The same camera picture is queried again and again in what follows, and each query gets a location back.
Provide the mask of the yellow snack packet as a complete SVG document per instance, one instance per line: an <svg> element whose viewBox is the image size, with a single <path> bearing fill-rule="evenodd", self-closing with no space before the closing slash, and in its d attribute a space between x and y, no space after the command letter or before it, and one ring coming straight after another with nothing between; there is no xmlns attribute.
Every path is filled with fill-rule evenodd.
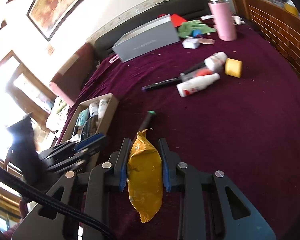
<svg viewBox="0 0 300 240"><path fill-rule="evenodd" d="M146 138L147 131L146 128L137 133L127 163L129 200L142 223L149 222L159 212L163 196L162 159Z"/></svg>

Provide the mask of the black marker green cap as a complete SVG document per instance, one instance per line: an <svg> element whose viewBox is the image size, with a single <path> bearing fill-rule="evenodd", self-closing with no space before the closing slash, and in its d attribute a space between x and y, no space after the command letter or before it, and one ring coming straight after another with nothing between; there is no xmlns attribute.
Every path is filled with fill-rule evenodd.
<svg viewBox="0 0 300 240"><path fill-rule="evenodd" d="M142 132L144 129L146 129L149 126L149 124L151 123L151 120L154 116L156 116L155 111L148 111L142 124L140 125L138 131Z"/></svg>

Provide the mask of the teal tissue pack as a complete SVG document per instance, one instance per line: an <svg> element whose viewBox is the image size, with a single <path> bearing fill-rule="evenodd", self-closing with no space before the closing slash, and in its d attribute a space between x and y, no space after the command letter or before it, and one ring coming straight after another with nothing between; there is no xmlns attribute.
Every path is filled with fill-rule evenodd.
<svg viewBox="0 0 300 240"><path fill-rule="evenodd" d="M86 108L85 110L81 111L78 115L76 124L74 126L73 136L78 133L80 129L83 128L85 122L90 118L90 112L89 109Z"/></svg>

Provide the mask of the white plastic bottle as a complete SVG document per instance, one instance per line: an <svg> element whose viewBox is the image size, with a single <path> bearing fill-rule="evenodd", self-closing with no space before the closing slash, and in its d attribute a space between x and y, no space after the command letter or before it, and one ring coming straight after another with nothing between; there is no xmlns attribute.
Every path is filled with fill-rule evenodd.
<svg viewBox="0 0 300 240"><path fill-rule="evenodd" d="M98 115L97 123L98 124L102 121L102 119L104 117L104 114L105 114L106 109L108 107L108 102L109 102L109 100L106 99L106 98L103 98L103 99L101 99L99 101L99 104L98 104L98 113L97 113L97 115Z"/></svg>
<svg viewBox="0 0 300 240"><path fill-rule="evenodd" d="M89 105L90 117L98 115L98 102L93 102Z"/></svg>

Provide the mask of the dark snack packet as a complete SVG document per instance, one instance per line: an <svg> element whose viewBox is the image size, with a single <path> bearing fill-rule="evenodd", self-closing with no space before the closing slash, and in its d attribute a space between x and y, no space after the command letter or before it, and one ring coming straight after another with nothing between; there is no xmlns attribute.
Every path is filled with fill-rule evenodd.
<svg viewBox="0 0 300 240"><path fill-rule="evenodd" d="M96 134L98 129L98 116L90 117L84 124L81 133L81 140L85 140L88 137L91 137Z"/></svg>

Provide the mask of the cardboard tray box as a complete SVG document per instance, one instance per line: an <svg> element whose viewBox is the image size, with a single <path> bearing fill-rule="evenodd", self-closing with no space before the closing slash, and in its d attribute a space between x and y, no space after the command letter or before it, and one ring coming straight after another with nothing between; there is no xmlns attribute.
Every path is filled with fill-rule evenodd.
<svg viewBox="0 0 300 240"><path fill-rule="evenodd" d="M97 133L106 135L118 104L111 93L79 103L66 121L59 142L90 139Z"/></svg>

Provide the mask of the white red spray bottle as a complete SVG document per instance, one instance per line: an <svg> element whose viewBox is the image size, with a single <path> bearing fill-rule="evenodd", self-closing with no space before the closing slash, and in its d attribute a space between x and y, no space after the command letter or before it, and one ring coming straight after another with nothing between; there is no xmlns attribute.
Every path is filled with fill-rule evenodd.
<svg viewBox="0 0 300 240"><path fill-rule="evenodd" d="M178 84L177 90L181 97L186 97L193 93L206 89L209 85L213 84L220 78L221 77L218 73L197 76L188 81Z"/></svg>

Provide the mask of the maroon bedspread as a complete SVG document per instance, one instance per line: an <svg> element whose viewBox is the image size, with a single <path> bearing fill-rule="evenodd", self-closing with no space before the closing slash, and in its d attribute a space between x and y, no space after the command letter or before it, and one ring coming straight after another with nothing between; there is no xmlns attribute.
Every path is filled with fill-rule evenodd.
<svg viewBox="0 0 300 240"><path fill-rule="evenodd" d="M300 80L289 63L248 25L237 39L185 49L174 43L128 62L103 60L75 106L111 93L119 104L100 161L134 138L156 112L151 143L167 140L182 161L204 172L222 170L253 203L278 239L300 239ZM223 51L243 63L239 78L221 74L205 90L182 98L175 86L143 86L179 75Z"/></svg>

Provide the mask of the black marker purple cap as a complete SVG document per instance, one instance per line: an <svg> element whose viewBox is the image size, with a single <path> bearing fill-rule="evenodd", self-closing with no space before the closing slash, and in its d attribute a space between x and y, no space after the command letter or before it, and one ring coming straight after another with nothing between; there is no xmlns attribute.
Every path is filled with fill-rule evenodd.
<svg viewBox="0 0 300 240"><path fill-rule="evenodd" d="M181 83L181 78L175 77L172 79L168 79L168 80L153 83L151 85L144 86L144 87L142 87L141 90L143 92L147 92L147 91L156 90L156 89L160 89L160 88L164 88L164 87L168 87L168 86L177 85L179 83Z"/></svg>

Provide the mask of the maroon pillow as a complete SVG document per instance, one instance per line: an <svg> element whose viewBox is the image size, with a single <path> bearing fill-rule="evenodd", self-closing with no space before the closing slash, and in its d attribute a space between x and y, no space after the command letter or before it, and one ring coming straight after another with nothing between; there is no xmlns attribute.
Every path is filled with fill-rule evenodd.
<svg viewBox="0 0 300 240"><path fill-rule="evenodd" d="M72 107L95 67L94 48L90 43L85 43L62 65L49 87Z"/></svg>

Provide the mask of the yellow tape roll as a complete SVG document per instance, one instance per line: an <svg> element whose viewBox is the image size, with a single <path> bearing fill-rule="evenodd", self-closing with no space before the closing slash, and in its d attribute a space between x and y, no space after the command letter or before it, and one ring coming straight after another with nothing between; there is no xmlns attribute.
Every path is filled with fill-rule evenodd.
<svg viewBox="0 0 300 240"><path fill-rule="evenodd" d="M242 61L228 58L225 62L226 75L240 78L242 74Z"/></svg>

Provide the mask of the grey shoe box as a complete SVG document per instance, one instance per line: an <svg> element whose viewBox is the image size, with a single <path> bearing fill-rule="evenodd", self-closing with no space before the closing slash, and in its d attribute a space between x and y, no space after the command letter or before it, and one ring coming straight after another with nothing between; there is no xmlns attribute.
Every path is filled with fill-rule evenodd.
<svg viewBox="0 0 300 240"><path fill-rule="evenodd" d="M179 42L171 16L164 15L122 35L113 45L113 52L127 62L158 48Z"/></svg>

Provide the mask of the green cloth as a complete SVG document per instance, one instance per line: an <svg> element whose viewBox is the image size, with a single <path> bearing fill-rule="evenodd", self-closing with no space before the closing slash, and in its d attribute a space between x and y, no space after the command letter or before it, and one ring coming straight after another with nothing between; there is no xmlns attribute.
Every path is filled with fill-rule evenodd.
<svg viewBox="0 0 300 240"><path fill-rule="evenodd" d="M180 38L188 38L192 35L194 30L200 30L202 34L214 33L217 31L215 28L204 24L200 20L192 20L181 24L178 28L178 36Z"/></svg>

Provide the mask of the red bag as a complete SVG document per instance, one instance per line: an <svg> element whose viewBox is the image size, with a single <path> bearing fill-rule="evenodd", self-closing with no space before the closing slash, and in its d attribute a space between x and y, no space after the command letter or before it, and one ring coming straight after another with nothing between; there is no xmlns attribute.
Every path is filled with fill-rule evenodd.
<svg viewBox="0 0 300 240"><path fill-rule="evenodd" d="M183 23L187 22L183 17L177 14L161 14L158 16L158 21L161 24L171 25L174 28L180 27Z"/></svg>

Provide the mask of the pink thermos bottle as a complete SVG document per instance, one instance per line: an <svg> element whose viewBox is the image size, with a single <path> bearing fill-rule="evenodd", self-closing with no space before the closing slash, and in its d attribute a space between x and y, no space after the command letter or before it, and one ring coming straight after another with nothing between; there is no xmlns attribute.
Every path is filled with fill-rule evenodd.
<svg viewBox="0 0 300 240"><path fill-rule="evenodd" d="M219 38L223 41L234 41L237 34L228 0L208 0L208 5Z"/></svg>

